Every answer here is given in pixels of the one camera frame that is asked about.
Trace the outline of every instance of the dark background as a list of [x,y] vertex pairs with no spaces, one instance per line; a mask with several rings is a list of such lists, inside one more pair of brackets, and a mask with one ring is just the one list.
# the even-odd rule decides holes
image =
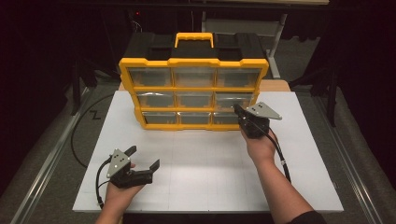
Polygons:
[[[396,7],[392,2],[331,1],[354,7],[356,14],[291,13],[282,38],[301,41],[321,36],[306,75],[342,52],[338,83],[370,149],[396,186]],[[56,3],[6,1],[0,5],[0,115],[3,171],[0,195],[27,152],[63,109],[73,65],[79,62],[118,78],[117,64],[139,27],[156,34],[199,32],[200,12],[69,8]],[[214,13],[211,16],[268,19],[273,14]]]

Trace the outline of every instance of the black cable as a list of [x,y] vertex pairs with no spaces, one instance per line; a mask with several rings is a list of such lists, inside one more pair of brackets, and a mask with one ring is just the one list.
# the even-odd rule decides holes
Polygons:
[[258,128],[260,131],[262,131],[262,133],[263,133],[268,139],[270,139],[270,141],[274,144],[274,147],[275,147],[275,149],[276,149],[277,155],[278,155],[279,158],[280,158],[281,165],[283,166],[283,170],[284,170],[284,172],[285,172],[285,177],[286,177],[286,178],[289,180],[289,182],[291,183],[289,168],[288,168],[288,165],[286,164],[285,158],[283,157],[283,153],[282,153],[282,150],[281,150],[281,148],[280,148],[279,143],[277,142],[277,138],[276,138],[275,133],[272,131],[271,128],[269,128],[269,129],[271,130],[271,132],[274,133],[275,138],[276,138],[276,141],[275,141],[274,138],[272,138],[265,130],[263,130],[259,125],[257,125],[256,123],[254,123],[254,122],[251,121],[251,120],[248,120],[248,119],[245,119],[245,120],[247,120],[248,122],[250,122],[251,124],[253,124],[256,128]]
[[100,184],[100,185],[98,186],[98,188],[102,187],[104,184],[106,184],[106,183],[108,183],[108,182],[109,182],[108,180],[105,181],[105,182],[103,182],[102,184]]
[[75,148],[74,148],[74,144],[73,144],[74,135],[75,135],[76,129],[77,129],[79,123],[81,122],[82,118],[84,118],[84,116],[88,113],[88,111],[90,111],[90,109],[91,109],[94,105],[97,105],[97,104],[100,103],[101,101],[103,101],[103,100],[105,100],[106,98],[111,97],[111,96],[113,96],[113,95],[114,95],[114,94],[109,94],[109,95],[107,95],[107,96],[104,96],[104,97],[100,98],[99,100],[95,101],[92,105],[90,105],[90,106],[84,111],[84,113],[82,113],[82,115],[78,118],[78,120],[77,120],[77,122],[76,122],[76,125],[75,125],[74,128],[73,128],[72,135],[71,135],[71,137],[70,137],[70,147],[71,147],[71,149],[72,149],[74,158],[75,158],[76,161],[77,161],[81,166],[83,166],[84,168],[87,168],[88,166],[87,166],[86,164],[84,164],[84,163],[78,158],[78,156],[77,156],[77,154],[76,154],[76,150],[75,150]]
[[100,175],[100,173],[102,172],[102,169],[103,169],[107,164],[109,164],[110,162],[111,162],[111,156],[110,156],[110,158],[108,158],[106,161],[104,161],[104,162],[102,163],[102,165],[99,167],[98,172],[97,172],[97,174],[96,174],[95,192],[96,192],[96,199],[97,199],[97,201],[98,201],[98,204],[99,204],[100,208],[103,208],[103,206],[104,206],[105,204],[103,203],[102,197],[101,197],[100,194],[99,194],[99,188],[104,184],[104,183],[103,183],[103,184],[99,185],[99,175]]

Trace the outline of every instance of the clear plastic drawer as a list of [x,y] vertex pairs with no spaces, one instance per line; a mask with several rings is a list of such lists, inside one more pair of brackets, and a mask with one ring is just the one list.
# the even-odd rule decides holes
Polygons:
[[216,92],[215,93],[215,110],[233,111],[233,105],[242,107],[250,106],[253,99],[252,92]]
[[138,91],[136,93],[142,107],[174,107],[172,91]]
[[176,93],[177,106],[210,108],[212,96],[212,91],[179,91]]
[[172,86],[170,68],[128,68],[134,86]]
[[216,85],[218,87],[254,88],[260,71],[260,68],[219,68]]
[[142,112],[147,124],[175,124],[176,112]]
[[177,112],[182,124],[208,124],[210,112]]
[[174,68],[177,87],[212,87],[215,69],[211,67]]
[[238,116],[233,112],[213,113],[213,124],[237,124]]

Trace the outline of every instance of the forearm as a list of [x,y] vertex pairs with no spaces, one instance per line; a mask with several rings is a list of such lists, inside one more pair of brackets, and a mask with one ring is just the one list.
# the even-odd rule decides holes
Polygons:
[[115,211],[111,208],[111,204],[105,204],[103,210],[96,220],[96,224],[118,224],[123,215],[123,211]]
[[275,223],[291,222],[300,214],[313,210],[274,162],[262,162],[256,168]]

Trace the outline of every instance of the yellow storage organizer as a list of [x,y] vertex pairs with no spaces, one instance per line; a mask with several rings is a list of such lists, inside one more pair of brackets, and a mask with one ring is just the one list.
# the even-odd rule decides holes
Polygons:
[[144,129],[227,131],[234,104],[256,104],[268,62],[254,34],[137,33],[120,70]]

